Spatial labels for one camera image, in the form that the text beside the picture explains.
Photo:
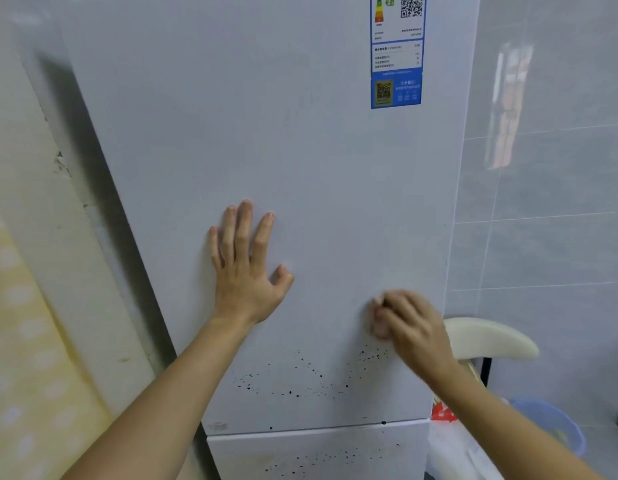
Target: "hand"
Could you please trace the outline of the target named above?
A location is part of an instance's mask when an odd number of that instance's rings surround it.
[[[294,282],[294,275],[282,264],[276,270],[278,281],[275,285],[267,277],[267,247],[274,221],[271,212],[260,221],[249,257],[252,213],[253,204],[248,200],[243,201],[238,210],[233,206],[225,210],[220,247],[218,228],[209,229],[211,261],[216,269],[214,316],[248,326],[266,320]]]
[[[394,290],[372,305],[372,333],[393,341],[400,358],[433,390],[457,370],[442,316],[423,296]]]

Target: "yellow patterned curtain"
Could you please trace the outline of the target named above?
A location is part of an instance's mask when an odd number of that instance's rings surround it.
[[[0,480],[58,479],[110,423],[0,218]]]

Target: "refrigerator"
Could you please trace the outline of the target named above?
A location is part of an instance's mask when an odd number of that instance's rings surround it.
[[[220,476],[421,478],[432,393],[366,306],[443,307],[479,0],[58,0],[73,70],[178,353],[205,236],[276,214],[296,282],[201,419]]]

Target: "qr code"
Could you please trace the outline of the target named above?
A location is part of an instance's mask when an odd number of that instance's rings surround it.
[[[393,80],[376,81],[376,106],[393,103]]]
[[[400,18],[422,16],[424,0],[400,0]]]

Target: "blue label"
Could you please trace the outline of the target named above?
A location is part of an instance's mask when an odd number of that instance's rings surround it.
[[[371,108],[420,104],[427,0],[371,0]]]

